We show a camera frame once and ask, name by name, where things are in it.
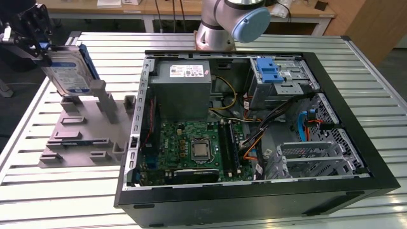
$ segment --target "motherboard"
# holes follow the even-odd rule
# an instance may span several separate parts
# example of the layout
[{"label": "motherboard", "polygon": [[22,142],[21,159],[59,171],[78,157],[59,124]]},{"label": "motherboard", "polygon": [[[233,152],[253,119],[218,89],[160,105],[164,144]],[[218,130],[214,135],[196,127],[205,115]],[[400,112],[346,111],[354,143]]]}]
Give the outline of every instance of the motherboard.
[{"label": "motherboard", "polygon": [[161,123],[158,154],[145,156],[146,185],[252,180],[242,139],[240,122]]}]

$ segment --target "ram slot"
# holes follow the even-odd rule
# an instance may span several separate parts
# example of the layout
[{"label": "ram slot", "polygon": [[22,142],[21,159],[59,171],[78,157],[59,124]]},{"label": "ram slot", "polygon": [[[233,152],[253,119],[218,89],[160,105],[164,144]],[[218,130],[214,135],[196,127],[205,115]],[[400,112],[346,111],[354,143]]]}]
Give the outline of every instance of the ram slot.
[{"label": "ram slot", "polygon": [[221,165],[222,173],[225,176],[232,176],[237,173],[234,159],[233,159],[233,145],[234,141],[232,139],[230,125],[228,123],[217,124],[217,134],[218,134],[218,146],[221,155]]},{"label": "ram slot", "polygon": [[230,152],[230,160],[233,162],[233,172],[236,174],[240,173],[240,162],[238,162],[238,149],[237,149],[237,142],[236,142],[236,134],[233,131],[233,124],[228,123],[228,144],[229,144],[229,152]]}]

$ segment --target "metal workbench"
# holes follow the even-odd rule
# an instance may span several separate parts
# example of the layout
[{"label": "metal workbench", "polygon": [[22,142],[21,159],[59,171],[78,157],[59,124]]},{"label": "metal workbench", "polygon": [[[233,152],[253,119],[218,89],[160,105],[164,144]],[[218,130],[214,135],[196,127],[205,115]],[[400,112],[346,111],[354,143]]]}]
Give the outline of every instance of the metal workbench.
[{"label": "metal workbench", "polygon": [[[82,33],[106,90],[136,94],[144,50],[192,50],[192,34]],[[245,51],[314,52],[401,187],[328,216],[193,226],[193,228],[407,228],[407,106],[377,70],[340,37],[261,36]],[[118,166],[38,168],[61,106],[45,79],[0,156],[1,228],[134,228],[113,208]]]}]

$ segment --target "blue drive bay latch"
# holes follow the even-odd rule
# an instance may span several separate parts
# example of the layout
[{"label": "blue drive bay latch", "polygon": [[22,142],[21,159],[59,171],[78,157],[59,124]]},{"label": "blue drive bay latch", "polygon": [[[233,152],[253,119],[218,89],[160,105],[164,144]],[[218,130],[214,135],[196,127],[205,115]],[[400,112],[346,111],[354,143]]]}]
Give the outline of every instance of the blue drive bay latch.
[{"label": "blue drive bay latch", "polygon": [[281,83],[284,81],[278,74],[278,66],[270,58],[257,58],[257,68],[261,75],[262,83]]}]

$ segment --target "hard drive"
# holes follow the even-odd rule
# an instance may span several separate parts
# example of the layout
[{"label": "hard drive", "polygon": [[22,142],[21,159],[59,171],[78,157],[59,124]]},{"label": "hard drive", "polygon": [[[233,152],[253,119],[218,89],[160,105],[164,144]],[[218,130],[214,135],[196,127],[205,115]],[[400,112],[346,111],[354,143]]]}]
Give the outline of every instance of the hard drive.
[{"label": "hard drive", "polygon": [[45,51],[50,66],[42,66],[61,96],[90,95],[89,84],[98,75],[84,44],[53,46]]}]

